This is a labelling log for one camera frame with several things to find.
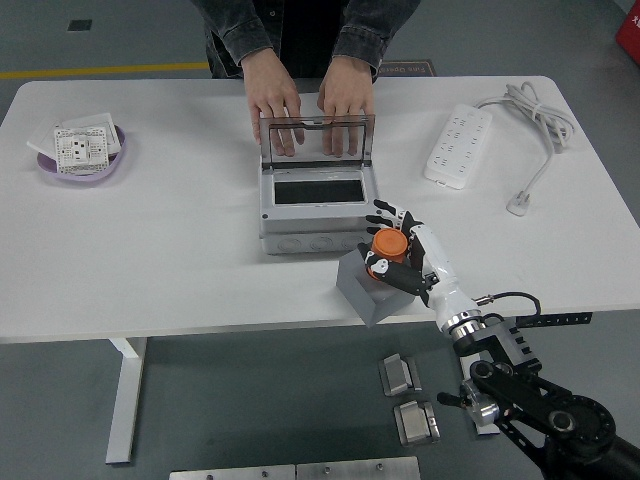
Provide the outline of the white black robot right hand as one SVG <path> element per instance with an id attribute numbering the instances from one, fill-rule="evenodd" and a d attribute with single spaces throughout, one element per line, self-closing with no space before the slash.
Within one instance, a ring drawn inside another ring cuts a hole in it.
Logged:
<path id="1" fill-rule="evenodd" d="M 412 214 L 384 200 L 374 201 L 376 213 L 368 215 L 371 234 L 400 232 L 408 242 L 408 264 L 376 253 L 370 244 L 358 245 L 370 274 L 392 287 L 421 298 L 436 314 L 436 325 L 445 335 L 480 317 L 477 303 L 464 293 L 453 267 L 432 230 Z"/>

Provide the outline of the person's left hand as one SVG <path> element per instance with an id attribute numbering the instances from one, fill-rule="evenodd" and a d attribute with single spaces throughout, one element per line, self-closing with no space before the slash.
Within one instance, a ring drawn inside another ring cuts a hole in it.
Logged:
<path id="1" fill-rule="evenodd" d="M 320 85 L 317 106 L 325 116 L 373 115 L 370 65 L 357 58 L 334 56 Z"/>

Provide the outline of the person's right hand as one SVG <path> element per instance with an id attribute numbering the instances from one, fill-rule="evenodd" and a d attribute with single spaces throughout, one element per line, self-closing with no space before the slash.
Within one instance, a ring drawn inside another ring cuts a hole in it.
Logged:
<path id="1" fill-rule="evenodd" d="M 251 126 L 261 144 L 262 118 L 299 117 L 301 99 L 288 71 L 271 48 L 252 52 L 241 60 Z"/>

